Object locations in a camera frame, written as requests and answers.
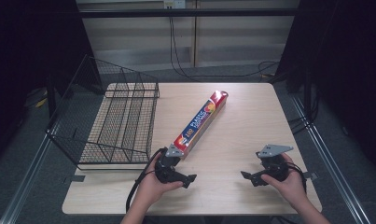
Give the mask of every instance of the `wall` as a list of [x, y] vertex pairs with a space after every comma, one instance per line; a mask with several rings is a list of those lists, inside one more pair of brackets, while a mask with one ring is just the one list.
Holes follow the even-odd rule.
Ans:
[[[154, 9], [162, 1], [78, 0], [84, 9]], [[296, 8], [298, 0], [196, 1], [187, 8]], [[293, 17], [173, 18], [182, 67], [279, 61]], [[94, 55], [141, 71], [171, 67], [169, 18], [84, 19]]]

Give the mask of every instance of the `wire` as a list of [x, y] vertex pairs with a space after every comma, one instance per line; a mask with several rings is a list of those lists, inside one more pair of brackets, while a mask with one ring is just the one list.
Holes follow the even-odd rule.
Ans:
[[[317, 89], [316, 92], [315, 92], [315, 98], [313, 100], [313, 106], [312, 106], [312, 118], [309, 120], [309, 122], [307, 124], [304, 124], [304, 127], [298, 129], [297, 131], [294, 131], [293, 134], [297, 134], [301, 131], [303, 131], [304, 129], [308, 128], [310, 125], [313, 124], [313, 122], [316, 120], [317, 116], [318, 116], [318, 111], [319, 111], [319, 101], [320, 101], [320, 92], [319, 90]], [[307, 119], [308, 116], [303, 116], [299, 119]], [[291, 130], [299, 127], [301, 124], [299, 125], [296, 125], [295, 127], [291, 128]]]
[[156, 155], [158, 155], [159, 153], [161, 152], [164, 152], [165, 149], [164, 148], [161, 148], [159, 150], [157, 150], [155, 152], [155, 154], [153, 154], [153, 156], [149, 159], [149, 161], [147, 162], [147, 165], [145, 166], [144, 170], [141, 172], [141, 174], [138, 176], [138, 178], [135, 180], [134, 182], [134, 185], [132, 186], [132, 189], [130, 190], [130, 193], [129, 193], [129, 196], [127, 197], [127, 201], [126, 201], [126, 213], [129, 211], [130, 209], [130, 203], [132, 201], [132, 196], [134, 195], [135, 191], [137, 190], [138, 188], [138, 185], [141, 183], [141, 181], [145, 178], [146, 175], [150, 174], [150, 173], [153, 173], [153, 171], [150, 171], [150, 172], [146, 172], [147, 168], [149, 167], [150, 163], [153, 162], [153, 160], [155, 159]]
[[259, 70], [259, 71], [256, 71], [256, 72], [253, 72], [253, 73], [248, 73], [248, 74], [245, 74], [245, 75], [229, 75], [229, 76], [219, 76], [219, 75], [196, 75], [196, 76], [191, 76], [191, 77], [250, 77], [250, 76], [253, 76], [253, 75], [256, 75], [256, 74], [260, 74], [260, 72], [262, 72], [262, 71], [264, 71], [264, 70], [266, 70], [266, 69], [268, 69], [268, 68], [270, 68], [270, 67], [273, 67], [273, 66], [275, 66], [276, 65], [276, 63], [275, 64], [271, 64], [271, 65], [269, 65], [269, 66], [267, 66], [267, 67], [265, 67], [265, 68], [263, 68], [263, 69], [261, 69], [261, 70]]
[[304, 177], [304, 173], [301, 171], [300, 167], [298, 167], [297, 164], [295, 163], [292, 163], [292, 162], [287, 162], [286, 163], [289, 167], [289, 169], [292, 169], [292, 170], [295, 170], [296, 172], [298, 172], [300, 174], [300, 177], [301, 177], [301, 183], [304, 187], [304, 191], [307, 193], [307, 179], [306, 177]]
[[288, 120], [287, 122], [291, 124], [291, 123], [295, 123], [295, 122], [297, 122], [297, 121], [302, 121], [303, 119], [307, 119], [307, 117], [306, 117], [306, 116], [298, 117], [298, 118], [296, 118], [296, 119], [290, 119], [290, 120]]
[[[181, 70], [182, 73], [180, 73], [178, 70], [176, 70], [173, 62], [173, 44], [174, 44], [174, 52], [176, 56], [176, 60], [178, 62], [179, 69]], [[175, 35], [174, 35], [174, 21], [173, 18], [170, 17], [170, 58], [171, 58], [171, 66], [175, 70], [177, 74], [179, 74], [182, 77], [187, 77], [188, 79], [192, 81], [199, 82], [199, 80], [196, 80], [190, 76], [188, 76], [185, 71], [182, 69], [181, 63], [179, 62], [179, 57], [178, 57], [178, 52], [176, 51], [176, 44], [175, 44]]]
[[289, 219], [286, 219], [285, 217], [280, 217], [280, 216], [271, 217], [270, 221], [272, 221], [273, 219], [277, 219], [277, 221], [280, 222], [281, 224], [285, 224], [284, 221], [289, 223], [289, 224], [297, 224], [296, 222], [293, 222]]
[[[187, 77], [188, 79], [192, 80], [192, 81], [196, 81], [196, 82], [200, 82], [199, 80], [197, 79], [194, 79], [194, 77], [249, 77], [249, 76], [253, 76], [253, 75], [256, 75], [256, 74], [260, 74], [260, 80], [259, 82], [261, 81], [262, 79], [262, 71], [265, 71], [266, 69], [268, 68], [271, 68], [275, 65], [277, 65], [279, 62], [268, 62], [268, 61], [265, 61], [265, 62], [261, 62], [259, 65], [258, 65], [258, 70], [256, 72], [253, 72], [253, 73], [248, 73], [248, 74], [245, 74], [245, 75], [229, 75], [229, 76], [219, 76], [219, 75], [210, 75], [210, 76], [207, 76], [207, 75], [194, 75], [194, 76], [189, 76], [185, 71], [184, 69], [182, 68], [181, 66], [181, 63], [179, 62], [179, 56], [178, 56], [178, 52], [176, 50], [176, 42], [175, 42], [175, 34], [174, 34], [174, 20], [172, 17], [169, 18], [170, 19], [170, 58], [171, 58], [171, 66], [173, 67], [173, 69], [175, 70], [175, 72], [182, 76], [182, 77]], [[174, 48], [174, 54], [175, 54], [175, 57], [176, 57], [176, 60], [177, 60], [177, 64], [178, 64], [178, 67], [179, 67], [179, 70], [178, 71], [175, 66], [174, 66], [174, 60], [173, 60], [173, 48]], [[271, 63], [269, 66], [266, 66], [264, 67], [263, 69], [260, 69], [260, 66], [263, 65], [264, 63]]]
[[262, 79], [263, 76], [264, 76], [264, 74], [261, 73], [263, 70], [260, 69], [260, 66], [261, 66], [262, 64], [264, 64], [264, 63], [271, 63], [272, 65], [275, 65], [275, 64], [278, 64], [279, 62], [261, 62], [261, 63], [259, 63], [259, 64], [258, 64], [258, 70], [259, 70], [259, 72], [260, 72], [260, 79], [259, 79], [258, 82], [261, 82], [261, 79]]

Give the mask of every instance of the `metal wire basket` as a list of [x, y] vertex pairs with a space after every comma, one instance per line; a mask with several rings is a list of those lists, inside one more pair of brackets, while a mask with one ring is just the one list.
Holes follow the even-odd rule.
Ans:
[[79, 169], [147, 163], [159, 97], [156, 78], [86, 56], [46, 132]]

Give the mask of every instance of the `power outlet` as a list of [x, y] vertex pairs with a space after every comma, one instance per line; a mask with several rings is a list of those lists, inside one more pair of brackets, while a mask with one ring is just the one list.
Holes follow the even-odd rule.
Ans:
[[174, 0], [174, 8], [186, 8], [185, 0]]
[[164, 8], [165, 9], [175, 8], [174, 0], [164, 0]]

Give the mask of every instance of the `black cable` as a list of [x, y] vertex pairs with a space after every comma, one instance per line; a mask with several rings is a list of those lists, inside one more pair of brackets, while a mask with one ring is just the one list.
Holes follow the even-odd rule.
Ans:
[[[180, 73], [175, 67], [174, 67], [174, 61], [173, 61], [173, 43], [174, 43], [174, 52], [175, 52], [175, 56], [176, 56], [176, 60], [178, 62], [178, 65], [179, 65], [179, 69], [181, 70], [182, 73]], [[173, 69], [175, 70], [175, 72], [182, 76], [182, 77], [187, 77], [188, 79], [192, 80], [192, 81], [195, 81], [195, 82], [199, 82], [198, 80], [188, 76], [185, 71], [182, 69], [182, 66], [181, 66], [181, 63], [179, 62], [179, 57], [178, 57], [178, 53], [176, 51], [176, 44], [175, 44], [175, 35], [174, 35], [174, 21], [173, 21], [173, 18], [170, 17], [170, 58], [171, 58], [171, 66], [173, 67]]]
[[290, 128], [290, 130], [294, 130], [294, 129], [298, 128], [301, 124], [304, 124], [304, 122], [300, 122], [299, 124], [297, 124], [297, 125], [293, 126], [292, 128]]
[[[176, 42], [175, 42], [175, 34], [174, 34], [174, 20], [172, 17], [169, 18], [170, 19], [170, 57], [171, 57], [171, 66], [173, 67], [173, 69], [175, 70], [175, 72], [182, 76], [182, 77], [187, 77], [188, 79], [192, 80], [192, 81], [196, 81], [196, 82], [200, 82], [199, 80], [196, 80], [194, 79], [194, 77], [249, 77], [249, 76], [253, 76], [253, 75], [256, 75], [256, 74], [260, 74], [260, 80], [259, 82], [261, 81], [261, 77], [262, 77], [262, 74], [261, 72], [262, 71], [265, 71], [266, 69], [270, 68], [270, 67], [273, 67], [275, 66], [276, 64], [278, 64], [279, 62], [261, 62], [259, 65], [258, 65], [258, 71], [256, 72], [253, 72], [253, 73], [249, 73], [249, 74], [245, 74], [245, 75], [238, 75], [238, 76], [235, 76], [235, 75], [230, 75], [230, 76], [217, 76], [217, 75], [213, 75], [213, 76], [206, 76], [206, 75], [195, 75], [195, 76], [189, 76], [185, 71], [184, 69], [182, 68], [181, 66], [181, 63], [179, 62], [179, 57], [178, 57], [178, 53], [177, 53], [177, 50], [176, 50]], [[177, 60], [177, 63], [178, 63], [178, 67], [179, 69], [181, 70], [181, 72], [179, 72], [175, 66], [174, 66], [174, 60], [173, 60], [173, 48], [174, 48], [174, 53], [175, 53], [175, 57], [176, 57], [176, 60]], [[271, 63], [269, 66], [263, 68], [263, 69], [260, 69], [260, 66], [264, 63]]]
[[[297, 131], [294, 131], [293, 134], [299, 133], [299, 132], [303, 131], [304, 129], [308, 128], [310, 125], [313, 124], [313, 122], [316, 120], [316, 118], [318, 116], [319, 101], [320, 101], [320, 92], [317, 89], [316, 92], [315, 92], [315, 98], [313, 100], [313, 106], [312, 106], [312, 111], [313, 112], [312, 112], [312, 118], [311, 118], [311, 120], [309, 120], [309, 122], [307, 124], [304, 124], [304, 127], [298, 129]], [[307, 115], [301, 117], [300, 119], [307, 119]]]
[[[331, 17], [330, 17], [330, 19], [329, 19], [329, 21], [328, 21], [328, 23], [327, 23], [327, 28], [326, 28], [324, 34], [322, 35], [322, 38], [321, 38], [320, 43], [319, 43], [319, 45], [318, 45], [319, 47], [318, 47], [318, 50], [317, 50], [317, 52], [316, 52], [316, 56], [315, 56], [316, 59], [318, 59], [318, 57], [319, 57], [319, 55], [320, 55], [321, 47], [324, 45], [324, 42], [325, 42], [325, 40], [326, 40], [327, 33], [328, 33], [329, 30], [330, 30], [330, 24], [331, 24], [331, 22], [333, 21], [333, 18], [334, 18], [335, 14], [336, 14], [336, 10], [337, 10], [338, 6], [339, 6], [339, 0], [337, 0], [336, 3], [335, 3], [335, 6], [334, 6], [334, 8], [333, 8], [333, 10], [332, 10]], [[316, 108], [315, 108], [316, 111], [314, 112], [314, 117], [312, 117], [312, 120], [310, 120], [309, 124], [305, 125], [302, 129], [300, 129], [300, 130], [294, 132], [293, 134], [296, 134], [296, 133], [301, 132], [302, 130], [304, 130], [305, 128], [307, 128], [309, 125], [311, 125], [311, 124], [313, 123], [313, 121], [316, 119], [316, 116], [317, 116], [317, 114], [318, 114], [318, 105], [319, 105], [319, 94], [318, 94], [318, 93], [319, 93], [319, 91], [316, 90], [315, 100], [316, 100], [317, 102], [316, 102]]]
[[259, 70], [259, 72], [260, 72], [260, 78], [259, 78], [259, 81], [258, 81], [258, 82], [261, 82], [261, 79], [263, 78], [263, 75], [264, 75], [264, 74], [261, 73], [263, 70], [260, 69], [260, 66], [261, 66], [262, 64], [264, 64], [264, 63], [271, 63], [272, 65], [274, 65], [274, 64], [278, 64], [279, 62], [261, 62], [261, 63], [259, 63], [259, 64], [258, 64], [258, 70]]
[[210, 75], [210, 76], [207, 76], [207, 75], [196, 75], [196, 76], [190, 76], [190, 77], [250, 77], [250, 76], [253, 76], [253, 75], [256, 75], [256, 74], [259, 74], [261, 71], [264, 71], [270, 67], [273, 67], [275, 66], [275, 64], [271, 64], [263, 69], [261, 69], [260, 71], [256, 71], [256, 72], [253, 72], [253, 73], [248, 73], [248, 74], [245, 74], [245, 75], [229, 75], [229, 76], [218, 76], [218, 75]]
[[296, 222], [293, 222], [289, 219], [286, 219], [285, 217], [275, 217], [281, 224], [284, 224], [284, 221], [289, 224], [297, 224]]
[[149, 159], [149, 161], [147, 162], [147, 165], [145, 166], [144, 170], [141, 172], [141, 174], [138, 176], [138, 178], [135, 180], [134, 182], [134, 185], [132, 186], [132, 189], [130, 190], [130, 193], [129, 193], [129, 196], [127, 197], [127, 201], [126, 201], [126, 213], [129, 211], [130, 209], [130, 203], [132, 201], [132, 196], [134, 195], [135, 191], [137, 190], [138, 188], [138, 185], [141, 183], [141, 181], [145, 178], [146, 175], [150, 174], [150, 173], [153, 173], [154, 171], [150, 171], [150, 172], [146, 172], [147, 168], [149, 167], [150, 163], [153, 162], [153, 160], [155, 159], [156, 155], [158, 155], [159, 153], [161, 152], [165, 152], [166, 148], [161, 148], [159, 150], [157, 150], [155, 152], [155, 154], [153, 154], [153, 156]]
[[306, 118], [307, 118], [306, 116], [303, 116], [303, 117], [299, 117], [299, 118], [296, 118], [296, 119], [289, 119], [287, 122], [289, 124], [291, 124], [291, 123], [295, 123], [297, 121], [302, 121], [303, 119], [306, 119]]
[[304, 177], [304, 173], [301, 171], [300, 167], [298, 167], [297, 164], [291, 163], [291, 162], [287, 162], [286, 164], [288, 164], [289, 169], [292, 169], [300, 174], [301, 183], [303, 185], [304, 192], [307, 193], [307, 179], [306, 177]]

